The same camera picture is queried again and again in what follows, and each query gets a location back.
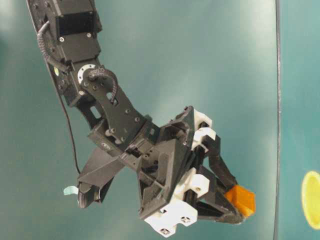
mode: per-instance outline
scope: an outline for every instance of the yellow circle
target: yellow circle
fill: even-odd
[[[302,207],[310,226],[320,230],[320,174],[308,172],[302,182]]]

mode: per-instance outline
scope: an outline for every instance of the white 3d-printed bracket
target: white 3d-printed bracket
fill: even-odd
[[[176,185],[170,203],[144,221],[165,238],[176,233],[177,224],[190,226],[197,221],[198,211],[183,201],[184,194],[192,190],[199,198],[208,192],[209,184],[209,179],[202,174],[196,174],[196,169],[191,168]]]

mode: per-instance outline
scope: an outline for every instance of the orange block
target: orange block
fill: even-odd
[[[235,185],[225,195],[225,198],[232,203],[246,218],[256,212],[255,194],[240,185]]]

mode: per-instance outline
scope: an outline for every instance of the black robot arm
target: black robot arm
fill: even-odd
[[[115,175],[127,166],[137,174],[140,218],[164,237],[174,234],[178,223],[189,226],[198,218],[238,224],[249,216],[233,197],[238,184],[220,156],[210,118],[188,106],[168,124],[156,126],[100,64],[102,25],[94,0],[27,4],[54,86],[69,107],[83,114],[88,137],[97,146],[78,170],[79,207],[101,203]],[[206,157],[213,172],[203,166]],[[252,205],[245,207],[254,212]]]

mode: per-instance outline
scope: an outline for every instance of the teal wall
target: teal wall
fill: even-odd
[[[96,2],[104,28],[100,60],[117,74],[135,107],[158,125],[186,105],[205,112],[222,138],[231,172],[256,193],[257,212],[244,224],[199,221],[179,226],[171,239],[272,239],[275,1]],[[1,239],[163,239],[138,219],[138,186],[129,169],[116,177],[101,205],[79,209],[75,196],[63,196],[77,177],[71,144],[24,0],[0,0],[0,111]],[[75,109],[69,113],[83,166],[94,145],[83,117]]]
[[[280,0],[281,155],[278,239],[320,239],[301,204],[304,175],[320,172],[320,2]]]

